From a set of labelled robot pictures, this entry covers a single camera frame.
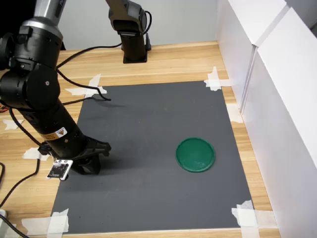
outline wooden table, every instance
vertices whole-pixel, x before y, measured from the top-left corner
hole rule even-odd
[[[66,59],[75,51],[60,53],[59,62]],[[217,42],[190,43],[178,45],[154,46],[149,52],[147,63],[123,64],[121,49],[100,49],[85,53],[60,70],[70,79],[88,85],[89,80],[101,73],[99,85],[129,85],[162,82],[201,81],[207,79],[207,74],[217,67],[219,78],[228,79]],[[58,78],[61,87],[62,102],[83,98],[72,96],[65,88],[75,86]],[[232,88],[222,88],[226,103],[235,103]],[[82,103],[66,106],[75,121],[78,120]],[[22,116],[15,110],[18,119]],[[10,119],[8,112],[0,114],[0,161],[6,165],[6,172],[0,190],[0,200],[8,193],[12,186],[21,178],[32,173],[36,167],[36,160],[22,159],[22,155],[30,147],[36,145],[19,129],[4,130],[3,119]],[[42,138],[24,122],[25,128],[38,140]],[[255,209],[271,211],[271,205],[256,162],[250,140],[243,123],[231,123],[237,141],[244,172]],[[17,224],[23,232],[21,219],[41,218],[51,215],[53,203],[59,186],[58,180],[47,180],[46,175],[52,165],[52,160],[41,161],[39,173],[22,183],[11,195],[2,209],[8,212],[9,220]],[[278,229],[261,229],[262,238],[277,238]],[[64,235],[64,237],[78,237],[78,235]],[[241,237],[241,229],[219,229],[203,231],[162,231],[143,233],[95,234],[89,237],[191,237],[191,238],[236,238]]]

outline cable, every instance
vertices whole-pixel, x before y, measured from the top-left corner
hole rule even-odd
[[[152,14],[149,12],[149,11],[145,11],[145,13],[147,13],[150,17],[150,22],[149,22],[149,25],[147,27],[147,29],[143,32],[143,35],[147,34],[147,32],[149,31],[151,25],[152,25]]]
[[[33,141],[35,142],[37,145],[39,145],[40,147],[42,147],[42,144],[35,139],[20,123],[19,121],[16,119],[12,108],[9,108],[9,112],[10,115],[13,119],[13,121],[17,124],[17,126]],[[0,163],[0,165],[2,166],[2,170],[1,170],[1,174],[0,174],[0,185],[2,182],[2,178],[4,176],[4,172],[5,172],[5,165],[3,163]],[[5,202],[8,200],[8,198],[10,197],[10,195],[13,193],[13,191],[25,180],[27,180],[28,178],[36,175],[39,172],[40,169],[40,160],[37,159],[37,163],[36,163],[36,169],[35,172],[24,177],[23,179],[21,179],[19,182],[17,182],[12,188],[11,190],[8,192],[8,194],[5,196],[5,198],[3,199],[3,201],[0,204],[0,208],[5,204]],[[11,228],[13,229],[17,234],[19,234],[21,237],[23,238],[29,238],[28,236],[26,236],[25,234],[23,234],[21,231],[19,231],[16,227],[13,226],[13,224],[11,222],[9,222],[3,215],[0,214],[0,218]]]
[[[21,231],[19,231],[16,227],[14,227],[14,225],[12,225],[11,222],[9,222],[7,220],[7,218],[5,218],[3,215],[0,214],[0,218],[12,229],[14,230],[19,236],[23,237],[23,238],[29,238],[27,235],[23,234]]]
[[[70,101],[70,102],[66,102],[66,103],[63,103],[63,105],[69,105],[69,104],[73,104],[73,103],[79,103],[79,102],[83,102],[85,100],[95,100],[97,102],[104,102],[105,100],[104,99],[97,99],[97,98],[94,98],[94,97],[88,97],[88,98],[83,98],[83,99],[78,99],[78,100],[75,100],[75,101]]]
[[[70,62],[72,59],[76,58],[77,56],[80,56],[82,55],[83,53],[86,53],[88,51],[91,51],[91,50],[94,50],[94,49],[98,49],[98,48],[116,48],[118,46],[121,46],[122,43],[118,44],[118,45],[115,45],[115,46],[94,46],[94,47],[90,47],[90,48],[87,48],[87,49],[84,49],[82,51],[79,51],[75,54],[73,54],[72,56],[68,57],[67,59],[65,59],[62,63],[60,63],[59,65],[57,65],[56,68],[60,68],[62,67],[64,64]]]
[[[9,191],[9,193],[5,196],[4,200],[2,201],[2,203],[0,204],[0,208],[5,204],[5,202],[7,201],[7,199],[10,197],[10,195],[12,194],[12,192],[16,189],[16,187],[18,187],[20,185],[20,183],[22,183],[23,181],[27,180],[28,178],[36,175],[39,172],[39,168],[40,168],[40,159],[37,159],[37,163],[36,163],[36,169],[35,172],[28,175],[27,177],[24,177],[23,179],[21,179],[19,182],[17,182]]]
[[[12,120],[15,122],[15,124],[38,146],[40,146],[41,148],[44,148],[43,145],[37,140],[35,139],[20,123],[19,121],[16,119],[12,108],[9,108],[9,113],[10,116],[12,117]]]
[[[2,169],[1,169],[1,175],[0,175],[0,185],[1,185],[1,181],[2,181],[2,178],[3,178],[3,176],[4,176],[4,172],[5,172],[5,166],[4,166],[4,164],[1,163],[1,162],[0,162],[0,165],[1,165],[1,167],[2,167]]]
[[[62,76],[67,82],[69,82],[69,83],[71,83],[71,84],[74,84],[75,86],[78,86],[78,87],[89,88],[89,89],[95,89],[95,90],[98,91],[99,96],[100,96],[101,98],[103,98],[105,101],[111,101],[111,99],[106,98],[106,97],[104,97],[104,96],[102,95],[102,93],[101,93],[101,91],[100,91],[100,89],[99,89],[98,87],[91,87],[91,86],[82,85],[82,84],[76,83],[76,82],[74,82],[74,81],[71,81],[71,80],[70,80],[69,78],[67,78],[62,72],[60,72],[59,69],[56,69],[56,70],[57,70],[57,72],[60,74],[60,76]]]

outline warning label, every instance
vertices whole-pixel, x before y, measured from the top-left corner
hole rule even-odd
[[[65,127],[62,127],[61,129],[50,133],[50,134],[46,134],[46,135],[41,135],[45,140],[56,140],[59,139],[63,136],[65,136],[67,134],[67,130],[65,129]]]

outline green plastic disc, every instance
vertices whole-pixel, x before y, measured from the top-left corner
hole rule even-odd
[[[214,163],[215,152],[205,140],[188,138],[176,150],[178,164],[189,172],[199,173],[208,170]]]

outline masking tape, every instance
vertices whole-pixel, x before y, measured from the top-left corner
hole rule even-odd
[[[54,212],[51,217],[22,219],[22,225],[28,230],[28,236],[47,235],[48,238],[61,238],[68,232],[68,209]]]
[[[36,160],[40,159],[43,161],[46,161],[50,155],[42,155],[39,151],[38,148],[30,148],[27,151],[25,151],[24,155],[22,155],[23,159],[31,159],[31,160]]]
[[[3,119],[3,122],[6,124],[6,128],[5,130],[14,130],[14,129],[18,129],[17,124],[15,124],[15,122],[13,120],[6,120]],[[18,120],[18,122],[20,124],[22,124],[22,122],[24,122],[24,120]]]
[[[208,74],[208,79],[204,81],[206,87],[211,91],[217,91],[221,87],[231,87],[229,79],[219,79],[217,67],[214,66],[211,73]]]
[[[242,116],[240,114],[239,106],[236,103],[227,103],[227,111],[229,114],[230,121],[235,121],[237,123],[243,123]]]
[[[19,238],[19,237],[20,236],[7,225],[7,232],[5,233],[4,238]]]
[[[101,73],[97,74],[95,77],[93,77],[90,81],[88,86],[91,87],[98,87],[99,81],[100,81]],[[102,94],[106,94],[107,91],[103,89],[103,87],[98,87]],[[71,93],[73,96],[78,95],[85,95],[85,98],[92,97],[95,94],[98,94],[98,91],[96,89],[89,89],[89,88],[66,88],[68,92]]]
[[[274,213],[254,210],[251,200],[237,204],[231,212],[241,227],[242,238],[260,238],[259,228],[277,229]]]

